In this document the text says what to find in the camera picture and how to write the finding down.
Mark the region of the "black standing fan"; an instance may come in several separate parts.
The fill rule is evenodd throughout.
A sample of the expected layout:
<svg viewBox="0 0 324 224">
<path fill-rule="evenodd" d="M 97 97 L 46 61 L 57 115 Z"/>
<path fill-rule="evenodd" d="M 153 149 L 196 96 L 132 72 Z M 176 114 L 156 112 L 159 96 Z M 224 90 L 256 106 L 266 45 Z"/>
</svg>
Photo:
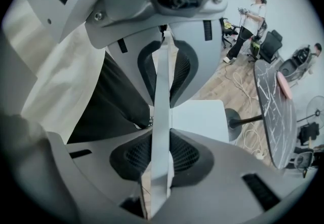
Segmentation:
<svg viewBox="0 0 324 224">
<path fill-rule="evenodd" d="M 317 123 L 319 129 L 324 127 L 324 97 L 313 97 L 306 109 L 306 121 L 308 124 Z"/>
</svg>

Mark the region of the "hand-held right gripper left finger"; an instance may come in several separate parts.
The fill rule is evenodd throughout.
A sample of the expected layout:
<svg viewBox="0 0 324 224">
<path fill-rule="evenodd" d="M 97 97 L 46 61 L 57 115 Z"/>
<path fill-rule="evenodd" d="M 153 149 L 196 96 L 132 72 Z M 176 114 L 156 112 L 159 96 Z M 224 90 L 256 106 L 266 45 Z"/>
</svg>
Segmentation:
<svg viewBox="0 0 324 224">
<path fill-rule="evenodd" d="M 151 133 L 72 144 L 48 133 L 59 191 L 69 196 L 68 224 L 149 224 L 141 177 Z"/>
</svg>

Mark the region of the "black office chair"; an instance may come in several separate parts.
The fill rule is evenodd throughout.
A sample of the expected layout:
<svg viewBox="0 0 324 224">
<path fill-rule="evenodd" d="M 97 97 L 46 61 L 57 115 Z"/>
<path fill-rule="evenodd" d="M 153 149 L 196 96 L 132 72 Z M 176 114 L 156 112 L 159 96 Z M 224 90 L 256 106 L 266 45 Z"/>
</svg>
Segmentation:
<svg viewBox="0 0 324 224">
<path fill-rule="evenodd" d="M 276 52 L 282 47 L 282 36 L 276 31 L 268 31 L 264 42 L 260 45 L 260 59 L 271 64 L 275 59 Z"/>
<path fill-rule="evenodd" d="M 232 36 L 232 35 L 238 35 L 237 29 L 240 29 L 240 26 L 231 24 L 227 21 L 227 18 L 221 18 L 220 19 L 221 24 L 221 30 L 222 30 L 222 44 L 223 48 L 226 48 L 226 42 L 230 44 L 230 47 L 233 46 L 233 44 L 228 41 L 225 37 L 226 36 Z"/>
</svg>

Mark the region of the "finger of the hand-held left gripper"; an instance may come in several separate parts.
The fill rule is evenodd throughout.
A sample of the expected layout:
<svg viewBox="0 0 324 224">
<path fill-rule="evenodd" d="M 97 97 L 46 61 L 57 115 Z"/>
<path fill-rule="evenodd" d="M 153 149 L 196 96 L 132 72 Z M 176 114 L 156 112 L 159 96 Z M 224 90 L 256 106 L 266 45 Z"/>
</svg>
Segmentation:
<svg viewBox="0 0 324 224">
<path fill-rule="evenodd" d="M 221 52 L 221 25 L 216 19 L 169 26 L 178 48 L 170 107 L 177 107 L 195 95 L 216 71 Z"/>
</svg>

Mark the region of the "black bag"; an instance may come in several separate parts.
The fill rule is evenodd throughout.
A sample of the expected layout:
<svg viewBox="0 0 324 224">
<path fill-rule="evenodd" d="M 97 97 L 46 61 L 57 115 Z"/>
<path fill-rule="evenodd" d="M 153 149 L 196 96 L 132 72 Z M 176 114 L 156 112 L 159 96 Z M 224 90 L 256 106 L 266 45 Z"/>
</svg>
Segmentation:
<svg viewBox="0 0 324 224">
<path fill-rule="evenodd" d="M 300 144 L 304 146 L 309 139 L 316 140 L 317 136 L 319 136 L 319 124 L 313 122 L 301 127 L 298 139 L 300 140 Z"/>
</svg>

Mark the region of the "person's cream t-shirt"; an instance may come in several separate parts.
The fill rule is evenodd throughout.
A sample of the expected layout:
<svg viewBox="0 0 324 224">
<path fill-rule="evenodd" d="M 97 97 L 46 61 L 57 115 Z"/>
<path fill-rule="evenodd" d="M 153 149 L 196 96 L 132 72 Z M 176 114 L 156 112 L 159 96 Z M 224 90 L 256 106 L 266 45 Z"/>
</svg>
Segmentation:
<svg viewBox="0 0 324 224">
<path fill-rule="evenodd" d="M 94 92 L 104 56 L 105 50 L 95 49 L 85 26 L 79 26 L 42 64 L 23 116 L 48 131 L 70 135 Z"/>
</svg>

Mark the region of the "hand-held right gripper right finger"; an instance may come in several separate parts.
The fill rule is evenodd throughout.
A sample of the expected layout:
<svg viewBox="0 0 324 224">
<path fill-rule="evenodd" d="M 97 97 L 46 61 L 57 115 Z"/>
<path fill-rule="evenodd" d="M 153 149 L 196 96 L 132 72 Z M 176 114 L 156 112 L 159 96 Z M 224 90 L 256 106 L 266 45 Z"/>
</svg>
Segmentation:
<svg viewBox="0 0 324 224">
<path fill-rule="evenodd" d="M 172 129 L 172 150 L 188 148 L 156 224 L 275 224 L 309 186 L 266 166 L 237 146 Z"/>
</svg>

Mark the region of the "pink round plate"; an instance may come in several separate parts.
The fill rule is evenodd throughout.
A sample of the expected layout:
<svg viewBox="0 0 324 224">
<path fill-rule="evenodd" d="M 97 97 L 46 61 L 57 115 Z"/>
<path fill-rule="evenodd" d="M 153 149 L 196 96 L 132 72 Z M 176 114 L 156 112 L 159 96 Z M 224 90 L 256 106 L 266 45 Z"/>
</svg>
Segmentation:
<svg viewBox="0 0 324 224">
<path fill-rule="evenodd" d="M 278 71 L 276 74 L 277 77 L 277 82 L 280 86 L 280 89 L 282 91 L 282 93 L 284 94 L 284 96 L 286 97 L 286 99 L 292 100 L 293 95 L 289 86 L 289 83 L 287 82 L 285 76 Z"/>
</svg>

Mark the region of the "black marble round table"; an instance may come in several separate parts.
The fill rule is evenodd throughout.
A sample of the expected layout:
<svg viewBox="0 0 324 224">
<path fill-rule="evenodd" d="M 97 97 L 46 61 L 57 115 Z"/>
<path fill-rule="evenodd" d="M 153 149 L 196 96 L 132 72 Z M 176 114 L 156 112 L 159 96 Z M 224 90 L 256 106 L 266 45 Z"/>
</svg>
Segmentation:
<svg viewBox="0 0 324 224">
<path fill-rule="evenodd" d="M 293 98 L 286 99 L 282 93 L 277 82 L 277 72 L 274 65 L 264 60 L 254 63 L 260 115 L 241 119 L 238 112 L 230 108 L 225 110 L 225 114 L 231 140 L 239 137 L 242 125 L 262 120 L 272 163 L 277 169 L 283 169 L 289 163 L 296 146 L 297 119 Z"/>
</svg>

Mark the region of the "person's black trousers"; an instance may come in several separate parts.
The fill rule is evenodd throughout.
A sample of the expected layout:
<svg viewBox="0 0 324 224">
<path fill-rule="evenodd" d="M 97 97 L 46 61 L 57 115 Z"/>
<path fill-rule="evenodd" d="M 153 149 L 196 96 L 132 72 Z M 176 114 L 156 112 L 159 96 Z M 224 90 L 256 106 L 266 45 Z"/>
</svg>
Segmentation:
<svg viewBox="0 0 324 224">
<path fill-rule="evenodd" d="M 123 136 L 149 124 L 149 105 L 106 53 L 92 97 L 67 143 Z"/>
</svg>

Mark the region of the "white wooden chair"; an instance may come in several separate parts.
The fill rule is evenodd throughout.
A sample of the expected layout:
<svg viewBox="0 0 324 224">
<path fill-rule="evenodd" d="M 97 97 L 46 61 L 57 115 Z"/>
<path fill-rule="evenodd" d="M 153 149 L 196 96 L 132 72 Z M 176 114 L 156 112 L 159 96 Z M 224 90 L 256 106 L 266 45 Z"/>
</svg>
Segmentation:
<svg viewBox="0 0 324 224">
<path fill-rule="evenodd" d="M 171 195 L 172 162 L 170 131 L 172 129 L 201 135 L 223 143 L 229 142 L 225 108 L 220 100 L 207 101 L 192 98 L 177 107 L 170 107 L 169 53 L 158 57 L 154 97 L 154 121 L 151 147 L 151 216 Z"/>
</svg>

